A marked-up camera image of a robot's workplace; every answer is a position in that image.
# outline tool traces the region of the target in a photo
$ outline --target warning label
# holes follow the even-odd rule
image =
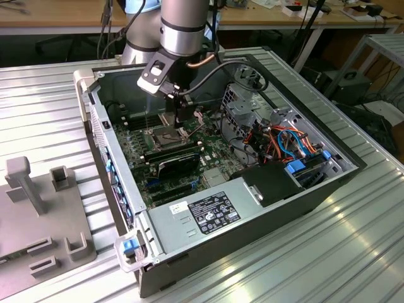
[[[190,203],[188,208],[205,235],[241,219],[224,191]]]

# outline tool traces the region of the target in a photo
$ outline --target motherboard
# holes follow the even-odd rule
[[[244,168],[209,114],[198,114],[180,129],[162,121],[145,116],[135,124],[114,126],[148,208],[224,183]]]

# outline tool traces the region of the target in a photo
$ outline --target copper pipe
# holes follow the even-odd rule
[[[205,59],[203,59],[200,62],[197,62],[197,63],[188,62],[187,67],[189,67],[189,68],[200,68],[202,65],[205,65],[206,63],[209,63],[214,57],[215,57],[215,55],[212,54],[212,55],[206,57]]]

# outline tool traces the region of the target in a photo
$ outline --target aluminum table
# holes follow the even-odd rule
[[[404,302],[404,166],[273,52],[247,49],[367,163],[313,212],[149,298],[120,270],[117,237],[85,138],[72,72],[88,61],[0,69],[0,182],[4,159],[32,174],[76,172],[98,256],[5,302]],[[244,50],[228,51],[231,55]],[[266,93],[281,106],[270,86]]]

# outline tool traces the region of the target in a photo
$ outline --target blue cable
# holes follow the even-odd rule
[[[281,149],[284,153],[286,153],[286,154],[290,155],[291,157],[293,157],[294,160],[296,160],[295,155],[294,155],[293,153],[287,151],[287,150],[283,147],[283,145],[282,145],[282,139],[281,139],[281,137],[280,137],[281,134],[282,134],[282,132],[280,132],[280,133],[278,134],[278,145],[279,145],[280,149]]]
[[[311,155],[311,152],[302,144],[302,142],[300,141],[299,137],[298,137],[293,131],[290,131],[290,130],[288,130],[288,129],[286,129],[286,130],[284,130],[284,131],[280,131],[279,134],[278,134],[278,144],[279,144],[280,149],[281,149],[283,152],[287,153],[288,155],[291,155],[291,156],[293,157],[293,159],[296,160],[295,155],[294,155],[293,153],[290,153],[289,151],[287,151],[287,150],[283,147],[283,145],[282,145],[281,134],[282,134],[283,132],[290,133],[293,137],[295,137],[297,143],[299,144],[300,148],[304,151],[304,153],[306,153],[306,154],[308,154],[308,155]]]

